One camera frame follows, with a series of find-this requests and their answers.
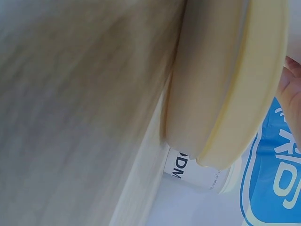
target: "white container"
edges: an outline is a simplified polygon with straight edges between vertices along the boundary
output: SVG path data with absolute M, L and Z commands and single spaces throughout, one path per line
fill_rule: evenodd
M 204 191 L 225 193 L 231 191 L 239 179 L 241 158 L 225 170 L 202 167 L 188 155 L 170 149 L 165 163 L 164 172 L 171 176 L 199 187 Z

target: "black letters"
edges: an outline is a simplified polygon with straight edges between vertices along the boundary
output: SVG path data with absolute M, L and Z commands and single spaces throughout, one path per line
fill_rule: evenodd
M 183 153 L 181 153 L 181 152 L 179 152 L 180 153 L 180 155 L 181 156 L 184 156 L 184 157 L 186 157 L 187 155 L 186 154 L 183 154 Z
M 178 168 L 183 169 L 186 164 L 187 164 L 187 159 L 181 158 L 181 157 L 177 157 L 177 160 L 175 161 L 175 164 Z
M 176 178 L 181 179 L 182 177 L 180 177 L 178 174 L 183 174 L 184 171 L 183 171 L 183 170 L 179 170 L 179 169 L 177 169 L 177 168 L 174 168 L 174 171 L 175 171 L 175 172 L 173 172 L 173 176 L 176 177 Z

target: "yellow lid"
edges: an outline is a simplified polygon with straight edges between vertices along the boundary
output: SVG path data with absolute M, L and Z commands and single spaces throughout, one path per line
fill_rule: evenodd
M 190 0 L 166 119 L 166 140 L 197 163 L 229 167 L 276 92 L 287 43 L 286 0 Z

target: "blurry surface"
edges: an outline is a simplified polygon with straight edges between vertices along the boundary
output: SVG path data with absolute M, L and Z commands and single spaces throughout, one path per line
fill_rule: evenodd
M 287 54 L 301 62 L 301 1 L 289 0 L 290 23 Z
M 183 6 L 0 2 L 1 226 L 109 224 L 170 73 Z

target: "human hand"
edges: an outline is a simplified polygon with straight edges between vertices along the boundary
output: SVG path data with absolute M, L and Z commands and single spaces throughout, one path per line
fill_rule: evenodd
M 301 148 L 301 65 L 288 56 L 285 58 L 276 98 L 297 146 Z

